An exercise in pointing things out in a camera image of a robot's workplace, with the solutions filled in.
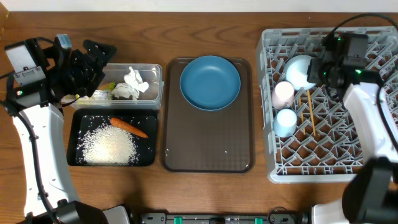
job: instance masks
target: black tray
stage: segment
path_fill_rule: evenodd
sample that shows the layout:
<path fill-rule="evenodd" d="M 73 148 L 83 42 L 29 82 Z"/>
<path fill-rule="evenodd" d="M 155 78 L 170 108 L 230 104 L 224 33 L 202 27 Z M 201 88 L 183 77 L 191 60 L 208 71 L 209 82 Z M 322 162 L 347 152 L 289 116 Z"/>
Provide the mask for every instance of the black tray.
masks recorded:
<path fill-rule="evenodd" d="M 168 66 L 164 166 L 177 172 L 247 172 L 254 164 L 250 64 L 229 58 L 241 77 L 239 95 L 226 108 L 203 111 L 187 102 L 180 90 L 182 71 L 193 59 L 177 58 Z"/>
<path fill-rule="evenodd" d="M 122 119 L 148 135 L 148 138 L 135 138 L 138 161 L 130 162 L 125 166 L 149 166 L 154 162 L 157 129 L 157 113 L 155 111 L 80 109 L 73 114 L 69 135 L 67 161 L 70 166 L 112 166 L 112 164 L 88 165 L 83 159 L 82 149 L 77 150 L 77 145 L 82 141 L 81 137 L 87 131 L 93 131 L 104 122 L 109 124 L 109 119 L 104 121 L 103 117 Z"/>

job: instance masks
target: orange carrot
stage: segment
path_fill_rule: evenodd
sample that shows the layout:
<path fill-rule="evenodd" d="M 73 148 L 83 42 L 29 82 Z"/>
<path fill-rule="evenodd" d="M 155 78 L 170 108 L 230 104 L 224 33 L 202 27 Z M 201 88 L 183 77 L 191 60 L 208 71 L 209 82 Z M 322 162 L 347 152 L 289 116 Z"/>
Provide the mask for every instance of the orange carrot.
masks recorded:
<path fill-rule="evenodd" d="M 111 124 L 115 127 L 121 128 L 125 131 L 135 134 L 136 136 L 148 138 L 148 135 L 143 133 L 138 128 L 134 127 L 133 125 L 126 123 L 119 118 L 111 118 Z"/>

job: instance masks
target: wooden chopstick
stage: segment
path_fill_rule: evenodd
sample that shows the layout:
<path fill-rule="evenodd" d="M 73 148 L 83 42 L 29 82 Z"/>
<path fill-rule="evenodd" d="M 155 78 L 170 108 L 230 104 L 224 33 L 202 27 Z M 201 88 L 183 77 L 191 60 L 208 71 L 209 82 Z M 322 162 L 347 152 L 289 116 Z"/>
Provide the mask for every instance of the wooden chopstick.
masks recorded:
<path fill-rule="evenodd" d="M 301 97 L 298 99 L 298 106 L 301 107 Z M 301 123 L 304 122 L 303 112 L 301 112 Z"/>
<path fill-rule="evenodd" d="M 312 122 L 312 130 L 313 130 L 313 135 L 316 136 L 315 132 L 315 125 L 313 122 L 313 113 L 312 113 L 312 104 L 311 104 L 311 95 L 310 95 L 310 90 L 307 90 L 307 96 L 308 96 L 308 104 L 310 106 L 310 114 L 311 114 L 311 122 Z"/>

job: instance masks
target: wooden table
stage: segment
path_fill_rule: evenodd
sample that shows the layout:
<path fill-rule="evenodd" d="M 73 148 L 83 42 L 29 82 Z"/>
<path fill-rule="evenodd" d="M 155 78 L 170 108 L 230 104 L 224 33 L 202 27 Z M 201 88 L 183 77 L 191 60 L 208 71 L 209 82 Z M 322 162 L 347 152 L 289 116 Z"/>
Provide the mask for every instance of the wooden table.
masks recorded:
<path fill-rule="evenodd" d="M 112 62 L 167 64 L 177 57 L 221 55 L 246 59 L 253 70 L 255 166 L 245 174 L 190 174 L 165 170 L 160 162 L 163 110 L 157 157 L 149 167 L 69 167 L 81 201 L 107 209 L 126 203 L 136 212 L 267 213 L 272 207 L 305 210 L 341 197 L 346 184 L 273 184 L 266 176 L 262 143 L 261 97 L 255 48 L 271 28 L 333 27 L 353 14 L 325 13 L 159 13 L 159 12 L 12 12 L 0 48 L 31 37 L 68 34 L 74 48 L 84 39 L 118 48 Z M 391 14 L 398 20 L 398 14 Z M 349 26 L 388 26 L 375 18 Z M 0 74 L 12 67 L 0 51 Z M 0 98 L 5 98 L 0 81 Z M 69 138 L 74 109 L 65 109 L 63 140 Z M 12 119 L 0 110 L 0 222 L 23 220 L 25 173 L 21 144 Z"/>

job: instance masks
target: clear plastic container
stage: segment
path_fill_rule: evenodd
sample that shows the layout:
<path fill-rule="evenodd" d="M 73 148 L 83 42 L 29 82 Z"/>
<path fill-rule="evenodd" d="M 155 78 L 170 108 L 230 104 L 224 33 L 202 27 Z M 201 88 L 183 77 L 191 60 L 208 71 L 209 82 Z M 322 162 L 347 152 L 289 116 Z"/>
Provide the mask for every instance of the clear plastic container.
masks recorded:
<path fill-rule="evenodd" d="M 103 71 L 105 77 L 99 86 L 115 82 L 123 83 L 123 77 L 130 72 L 129 67 L 138 70 L 142 81 L 149 84 L 148 90 L 140 93 L 138 100 L 86 100 L 79 99 L 71 106 L 75 109 L 80 108 L 114 108 L 114 109 L 146 109 L 159 110 L 162 103 L 162 67 L 155 64 L 133 64 L 133 63 L 108 63 Z M 69 103 L 76 97 L 67 95 L 62 99 L 62 103 Z"/>

